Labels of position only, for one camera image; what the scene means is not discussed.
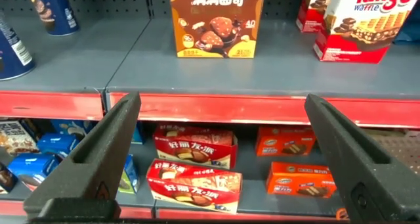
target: orange snack box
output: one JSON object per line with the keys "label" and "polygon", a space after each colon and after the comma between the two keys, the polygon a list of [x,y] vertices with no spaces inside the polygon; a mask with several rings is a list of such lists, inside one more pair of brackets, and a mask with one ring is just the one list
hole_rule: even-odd
{"label": "orange snack box", "polygon": [[329,198],[337,190],[327,166],[272,162],[267,179],[269,194]]}
{"label": "orange snack box", "polygon": [[257,155],[308,155],[316,137],[311,127],[261,126],[258,130]]}

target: chocolate pie box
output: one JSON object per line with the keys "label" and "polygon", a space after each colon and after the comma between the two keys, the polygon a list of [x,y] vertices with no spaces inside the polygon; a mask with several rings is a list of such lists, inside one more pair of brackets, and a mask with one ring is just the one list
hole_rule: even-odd
{"label": "chocolate pie box", "polygon": [[327,166],[272,162],[267,192],[329,198],[337,190]]}
{"label": "chocolate pie box", "polygon": [[309,126],[260,126],[255,149],[258,156],[308,155],[315,140]]}
{"label": "chocolate pie box", "polygon": [[217,168],[233,168],[238,139],[232,131],[161,124],[154,133],[159,158]]}
{"label": "chocolate pie box", "polygon": [[238,209],[240,173],[155,159],[146,177],[156,200],[225,213]]}
{"label": "chocolate pie box", "polygon": [[16,184],[16,177],[0,163],[0,194],[8,194]]}
{"label": "chocolate pie box", "polygon": [[303,33],[317,33],[330,0],[302,0],[296,25]]}
{"label": "chocolate pie box", "polygon": [[253,58],[264,0],[171,0],[178,57]]}
{"label": "chocolate pie box", "polygon": [[417,0],[331,0],[314,45],[321,61],[379,63]]}

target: store shelf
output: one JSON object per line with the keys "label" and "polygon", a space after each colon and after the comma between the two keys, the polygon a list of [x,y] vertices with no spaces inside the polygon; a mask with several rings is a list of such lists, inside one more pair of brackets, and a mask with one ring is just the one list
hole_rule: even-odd
{"label": "store shelf", "polygon": [[[342,208],[338,194],[331,198],[307,198],[297,196],[269,195],[266,193],[265,181],[271,162],[295,162],[305,164],[325,164],[318,149],[310,156],[265,156],[256,157],[255,137],[257,127],[254,125],[235,125],[234,131],[239,139],[238,161],[233,171],[243,174],[243,190],[240,198],[237,219],[330,219]],[[191,218],[206,219],[227,218],[226,214],[207,212],[190,206],[181,206],[152,198],[145,175],[152,160],[156,158],[153,140],[148,136],[144,145],[131,145],[130,153],[140,175],[140,190],[136,195],[118,193],[116,200],[122,206],[122,217],[151,218],[154,210],[158,218]],[[10,161],[8,156],[0,153],[0,162]],[[0,215],[24,215],[22,201],[29,196],[29,190],[19,183],[10,194],[0,196]]]}
{"label": "store shelf", "polygon": [[0,116],[80,120],[103,117],[102,90],[148,23],[138,18],[82,18],[80,32],[53,37],[36,16],[10,15],[7,20],[37,67],[0,81]]}
{"label": "store shelf", "polygon": [[318,61],[314,39],[291,20],[263,20],[253,60],[181,59],[172,22],[155,19],[108,84],[108,107],[140,91],[141,120],[309,124],[303,104],[316,93],[358,125],[420,127],[420,47],[339,64]]}
{"label": "store shelf", "polygon": [[25,223],[26,217],[11,216],[11,215],[0,215],[0,220],[1,220],[2,223],[7,223],[7,224],[22,224],[22,223]]}
{"label": "store shelf", "polygon": [[[120,218],[153,218],[155,200],[152,197],[145,175],[150,163],[156,157],[155,150],[142,145],[132,145],[130,153],[134,155],[135,165],[140,176],[140,188],[137,194],[117,193],[116,200],[121,206]],[[8,164],[12,157],[0,148],[0,162]],[[9,194],[0,195],[1,215],[26,215],[23,210],[23,200],[31,194],[21,182],[18,182]]]}

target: blue package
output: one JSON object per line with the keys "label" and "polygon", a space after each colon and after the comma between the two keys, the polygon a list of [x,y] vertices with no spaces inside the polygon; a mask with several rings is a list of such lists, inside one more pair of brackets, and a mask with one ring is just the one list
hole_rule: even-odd
{"label": "blue package", "polygon": [[52,119],[52,126],[62,135],[75,135],[81,141],[93,128],[90,121]]}
{"label": "blue package", "polygon": [[35,190],[59,165],[52,154],[21,154],[7,168],[30,190]]}
{"label": "blue package", "polygon": [[143,137],[143,127],[142,127],[142,123],[141,122],[137,122],[136,124],[136,128],[134,130],[133,133],[133,138],[131,139],[131,143],[136,144],[136,145],[142,145],[144,142],[144,137]]}
{"label": "blue package", "polygon": [[0,80],[23,76],[34,68],[31,54],[0,11]]}
{"label": "blue package", "polygon": [[31,0],[51,35],[68,35],[79,30],[69,0]]}
{"label": "blue package", "polygon": [[47,133],[38,141],[37,147],[43,154],[56,154],[66,158],[78,143],[75,135]]}
{"label": "blue package", "polygon": [[138,175],[133,163],[133,155],[129,154],[125,160],[123,175],[119,182],[118,191],[135,194],[138,191]]}

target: red snack box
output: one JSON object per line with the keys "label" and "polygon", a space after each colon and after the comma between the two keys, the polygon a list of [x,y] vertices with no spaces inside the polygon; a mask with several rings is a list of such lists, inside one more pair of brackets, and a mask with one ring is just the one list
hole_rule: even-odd
{"label": "red snack box", "polygon": [[154,133],[159,158],[233,168],[238,140],[232,131],[161,124]]}
{"label": "red snack box", "polygon": [[331,0],[314,50],[321,61],[379,63],[417,0]]}
{"label": "red snack box", "polygon": [[267,192],[329,198],[337,190],[327,166],[272,162]]}
{"label": "red snack box", "polygon": [[238,209],[240,173],[155,159],[146,176],[157,200],[226,213]]}
{"label": "red snack box", "polygon": [[308,155],[316,137],[307,126],[260,126],[256,151],[258,156]]}
{"label": "red snack box", "polygon": [[302,0],[296,25],[303,33],[317,33],[324,21],[329,0]]}

